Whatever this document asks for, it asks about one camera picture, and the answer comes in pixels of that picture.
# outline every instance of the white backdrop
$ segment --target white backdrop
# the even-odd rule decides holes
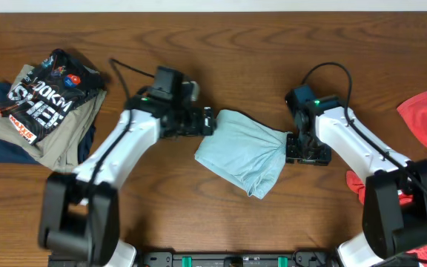
[[[427,0],[0,0],[0,12],[427,11]]]

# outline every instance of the table surface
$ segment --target table surface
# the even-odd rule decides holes
[[[107,60],[154,72],[166,65],[201,86],[201,103],[293,130],[284,96],[321,62],[354,77],[351,107],[385,143],[427,157],[396,107],[427,90],[427,13],[72,13],[0,14],[0,81],[63,48],[107,77],[96,120],[97,148],[114,128],[124,94]],[[135,92],[149,78],[123,71]],[[310,82],[318,96],[346,96],[334,67]],[[286,165],[263,200],[200,165],[201,137],[161,140],[139,160],[120,193],[122,238],[176,251],[292,251],[333,248],[361,231],[363,208],[345,184],[349,167]],[[0,164],[0,266],[44,266],[36,244],[50,171]]]

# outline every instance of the navy blue cloth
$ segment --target navy blue cloth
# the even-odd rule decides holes
[[[7,98],[7,94],[11,89],[11,84],[6,82],[0,82],[0,102]],[[90,149],[93,144],[93,138],[95,136],[96,128],[92,124],[88,129],[87,133],[79,143],[78,147],[78,161],[79,164],[84,162],[88,158]],[[18,164],[34,164],[40,165],[39,162],[35,161],[28,152],[22,149],[18,145],[14,145],[10,142],[0,140],[0,163],[18,163]]]

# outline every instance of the crumpled light blue fabric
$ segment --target crumpled light blue fabric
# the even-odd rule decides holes
[[[217,129],[200,144],[195,158],[202,165],[262,199],[285,165],[286,135],[236,111],[222,110]]]

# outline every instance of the green tape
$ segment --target green tape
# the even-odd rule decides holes
[[[288,258],[278,257],[278,267],[288,267]]]
[[[191,257],[182,257],[182,267],[192,267]]]

